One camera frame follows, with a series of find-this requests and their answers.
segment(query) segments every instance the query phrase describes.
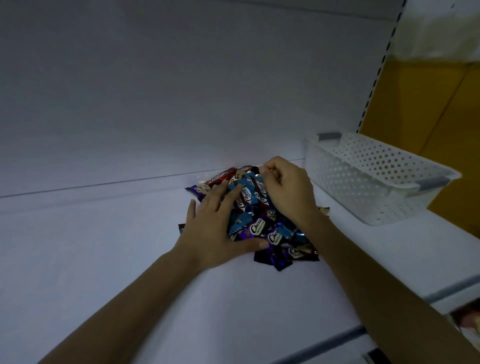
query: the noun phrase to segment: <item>white plastic basket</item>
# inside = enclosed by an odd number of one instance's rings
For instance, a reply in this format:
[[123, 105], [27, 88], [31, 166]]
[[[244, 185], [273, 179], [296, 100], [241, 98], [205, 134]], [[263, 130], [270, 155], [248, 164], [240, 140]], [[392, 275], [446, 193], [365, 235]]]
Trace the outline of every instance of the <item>white plastic basket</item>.
[[457, 171], [355, 133], [309, 138], [305, 168], [317, 185], [369, 225], [427, 208]]

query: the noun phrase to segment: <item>hand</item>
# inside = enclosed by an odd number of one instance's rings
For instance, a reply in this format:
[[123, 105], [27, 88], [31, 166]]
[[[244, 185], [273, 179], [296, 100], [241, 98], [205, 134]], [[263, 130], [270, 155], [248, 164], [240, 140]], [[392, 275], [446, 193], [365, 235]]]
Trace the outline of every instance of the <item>hand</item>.
[[185, 228], [174, 247], [174, 250], [183, 249], [187, 254], [192, 254], [200, 270], [219, 266], [239, 255], [268, 247], [268, 242], [264, 239], [233, 242], [227, 236], [230, 212], [240, 195], [242, 185], [237, 185], [222, 201], [227, 187], [227, 181], [213, 186], [196, 213], [195, 200], [190, 201]]
[[305, 169], [282, 157], [260, 167], [265, 187], [275, 207], [302, 229], [302, 223], [318, 215], [313, 186]]

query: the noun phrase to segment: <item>pile of candy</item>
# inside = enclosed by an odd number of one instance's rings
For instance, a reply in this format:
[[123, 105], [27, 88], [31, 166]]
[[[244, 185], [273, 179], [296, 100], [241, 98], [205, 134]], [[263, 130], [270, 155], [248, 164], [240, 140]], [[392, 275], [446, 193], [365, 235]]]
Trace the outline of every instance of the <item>pile of candy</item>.
[[[230, 214], [227, 231], [230, 239], [238, 241], [260, 237], [270, 243], [268, 248], [255, 252], [256, 262], [274, 266], [281, 271], [295, 260], [318, 261], [318, 254], [312, 243], [273, 205], [257, 167], [230, 168], [211, 180], [187, 187], [186, 190], [202, 201], [211, 188], [223, 180], [228, 180], [229, 190], [239, 183], [243, 185], [241, 195]], [[328, 214], [328, 208], [320, 209], [324, 214]], [[179, 225], [180, 232], [183, 227], [184, 224]]]

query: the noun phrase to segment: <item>fingernail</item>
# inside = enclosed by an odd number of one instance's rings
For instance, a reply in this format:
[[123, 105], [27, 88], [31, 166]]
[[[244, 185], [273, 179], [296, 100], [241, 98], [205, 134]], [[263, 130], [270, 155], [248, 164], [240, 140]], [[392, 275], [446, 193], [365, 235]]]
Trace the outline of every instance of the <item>fingernail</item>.
[[268, 241], [267, 241], [267, 240], [265, 240], [265, 241], [261, 242], [260, 244], [258, 244], [258, 247], [260, 248], [260, 250], [266, 249], [266, 248], [268, 248], [268, 246], [269, 246], [269, 244], [268, 244]]

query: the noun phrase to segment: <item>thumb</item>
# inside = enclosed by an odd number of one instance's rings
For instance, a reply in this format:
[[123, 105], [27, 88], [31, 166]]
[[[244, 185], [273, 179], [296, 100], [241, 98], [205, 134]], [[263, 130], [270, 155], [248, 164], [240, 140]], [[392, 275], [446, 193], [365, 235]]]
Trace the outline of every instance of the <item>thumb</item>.
[[260, 174], [264, 178], [265, 187], [267, 188], [267, 192], [269, 194], [275, 194], [275, 192], [280, 188], [280, 184], [276, 180], [275, 175], [271, 170], [269, 170], [265, 166], [260, 167]]
[[261, 238], [252, 238], [234, 242], [232, 245], [233, 255], [239, 256], [246, 253], [256, 252], [268, 248], [268, 241]]

